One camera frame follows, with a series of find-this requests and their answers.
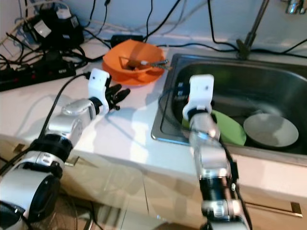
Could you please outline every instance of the black power strip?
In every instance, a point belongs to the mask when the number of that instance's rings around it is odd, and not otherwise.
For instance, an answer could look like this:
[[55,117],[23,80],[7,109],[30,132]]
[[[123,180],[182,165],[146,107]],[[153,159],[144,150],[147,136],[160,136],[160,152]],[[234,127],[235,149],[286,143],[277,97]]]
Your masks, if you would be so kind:
[[27,85],[70,77],[76,74],[74,63],[62,59],[39,60],[17,69],[0,71],[0,92]]

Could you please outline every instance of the white plate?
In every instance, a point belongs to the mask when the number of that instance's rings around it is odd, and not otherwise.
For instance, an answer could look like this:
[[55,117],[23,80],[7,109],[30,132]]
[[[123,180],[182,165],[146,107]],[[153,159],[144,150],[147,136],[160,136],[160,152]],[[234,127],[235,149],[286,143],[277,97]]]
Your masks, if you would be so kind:
[[297,128],[287,119],[271,114],[256,114],[244,121],[246,134],[255,142],[271,146],[285,147],[298,139]]

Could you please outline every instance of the sink basin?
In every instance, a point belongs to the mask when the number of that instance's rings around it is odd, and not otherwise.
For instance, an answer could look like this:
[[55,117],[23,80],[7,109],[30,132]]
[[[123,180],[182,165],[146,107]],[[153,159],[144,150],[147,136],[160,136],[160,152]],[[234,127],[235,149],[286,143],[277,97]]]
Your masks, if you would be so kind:
[[307,67],[183,54],[175,54],[171,66],[152,129],[154,139],[189,144],[181,129],[189,91],[178,90],[177,86],[188,84],[192,75],[212,74],[214,110],[242,126],[247,117],[256,113],[280,115],[299,132],[298,140],[288,147],[269,149],[248,137],[242,148],[307,155]]

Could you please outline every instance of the white countertop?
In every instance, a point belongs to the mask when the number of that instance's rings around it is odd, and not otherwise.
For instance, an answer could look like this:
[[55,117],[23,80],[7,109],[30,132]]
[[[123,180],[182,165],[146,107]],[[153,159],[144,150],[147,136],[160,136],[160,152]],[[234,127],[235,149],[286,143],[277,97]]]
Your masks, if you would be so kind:
[[[194,53],[204,56],[233,57],[205,49],[172,49],[173,53]],[[305,64],[299,58],[253,55],[252,59]],[[99,67],[100,63],[88,66]],[[121,110],[111,111],[105,117],[98,116],[88,126],[75,151],[98,154],[123,164],[137,165],[160,173],[186,176],[196,179],[196,171],[189,147],[160,142],[151,138],[151,129],[158,109],[166,74],[154,83],[142,87],[130,87],[130,95],[120,103]],[[50,81],[0,93],[0,138],[30,143],[42,127],[50,107],[61,86],[68,79]],[[87,83],[79,78],[63,92],[54,114],[67,103],[87,98]],[[234,155],[237,159],[242,185],[266,189],[283,195],[306,197],[307,183],[303,176],[306,167],[268,160]]]

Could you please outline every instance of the faucet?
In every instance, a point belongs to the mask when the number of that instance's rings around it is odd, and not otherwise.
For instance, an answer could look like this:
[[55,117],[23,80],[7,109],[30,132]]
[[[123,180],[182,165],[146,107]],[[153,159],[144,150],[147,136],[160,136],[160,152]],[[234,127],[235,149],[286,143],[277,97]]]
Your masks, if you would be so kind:
[[288,0],[287,14],[304,14],[307,8],[307,0]]
[[[237,56],[241,60],[247,60],[250,54],[251,46],[253,45],[253,42],[256,37],[256,31],[262,20],[265,10],[267,9],[269,1],[270,0],[263,0],[257,18],[253,24],[251,31],[248,33],[245,41],[243,42],[240,39],[236,40],[236,44],[239,49]],[[286,9],[287,14],[296,14],[297,12],[299,12],[300,14],[304,14],[307,10],[307,0],[281,0],[281,1],[286,1],[288,3],[288,7]]]
[[269,1],[270,0],[263,0],[261,7],[259,9],[258,15],[256,17],[256,20],[253,24],[253,27],[252,27],[251,31],[248,33],[245,41],[242,42],[242,40],[240,40],[240,39],[236,40],[236,44],[237,44],[238,49],[239,49],[239,53],[238,53],[239,59],[246,60],[248,58],[248,56],[250,54],[250,48],[253,45],[253,42],[254,42],[255,37],[256,37],[256,31],[258,29],[258,26],[259,26],[261,20],[262,20],[264,12],[267,9]]

